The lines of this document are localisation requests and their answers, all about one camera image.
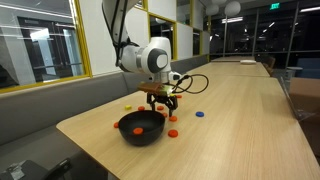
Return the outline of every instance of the black bowl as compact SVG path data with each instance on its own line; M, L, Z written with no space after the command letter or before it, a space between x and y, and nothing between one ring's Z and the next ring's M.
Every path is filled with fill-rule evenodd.
M125 115L119 121L122 137L132 145L145 146L151 144L161 135L165 118L156 111L136 111ZM136 135L135 128L143 128L143 133Z

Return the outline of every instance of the blue plastic piece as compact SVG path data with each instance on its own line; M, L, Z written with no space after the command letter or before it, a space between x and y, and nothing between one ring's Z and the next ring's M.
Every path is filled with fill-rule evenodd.
M196 112L196 116L198 116L198 117L203 117L203 116L204 116L204 113L201 112L201 111L198 111L198 112Z

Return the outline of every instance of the wooden tabletop surface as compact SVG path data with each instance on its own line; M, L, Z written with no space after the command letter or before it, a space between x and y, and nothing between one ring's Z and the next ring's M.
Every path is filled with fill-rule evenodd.
M243 65L240 62L211 62L196 68L194 72L228 76L270 77L266 68L260 62L251 65Z
M241 60L254 60L253 56L230 56L212 59L213 62L240 62Z
M183 93L174 111L178 121L166 121L151 145L131 146L113 127L140 105L150 109L143 92L64 120L57 128L119 179L320 179L319 165L276 79L202 73L210 78L208 89ZM205 84L200 77L194 81L193 91ZM133 109L124 110L127 104ZM196 111L205 116L196 117ZM170 129L179 136L168 137Z

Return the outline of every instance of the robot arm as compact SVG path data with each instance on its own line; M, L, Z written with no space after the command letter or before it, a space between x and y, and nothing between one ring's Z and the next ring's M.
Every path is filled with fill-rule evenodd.
M149 74L153 82L169 83L179 80L181 75L171 71L170 41L164 37L151 38L147 47L131 42L124 20L126 13L138 0L103 0L102 9L113 45L117 62L123 71Z

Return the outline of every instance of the exit sign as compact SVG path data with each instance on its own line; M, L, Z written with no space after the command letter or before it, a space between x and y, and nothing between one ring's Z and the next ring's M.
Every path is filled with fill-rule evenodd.
M270 10L279 9L279 8L280 8L280 3L273 3L270 6Z

